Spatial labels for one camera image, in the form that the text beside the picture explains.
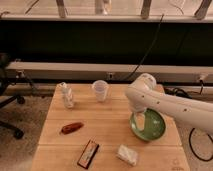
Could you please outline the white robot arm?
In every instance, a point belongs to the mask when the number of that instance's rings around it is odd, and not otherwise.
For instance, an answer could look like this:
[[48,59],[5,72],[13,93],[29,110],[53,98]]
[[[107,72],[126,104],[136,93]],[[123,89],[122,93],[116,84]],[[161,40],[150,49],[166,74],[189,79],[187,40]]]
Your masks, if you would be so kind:
[[161,93],[155,90],[156,85],[156,79],[148,73],[128,85],[125,95],[132,112],[150,108],[213,134],[213,103]]

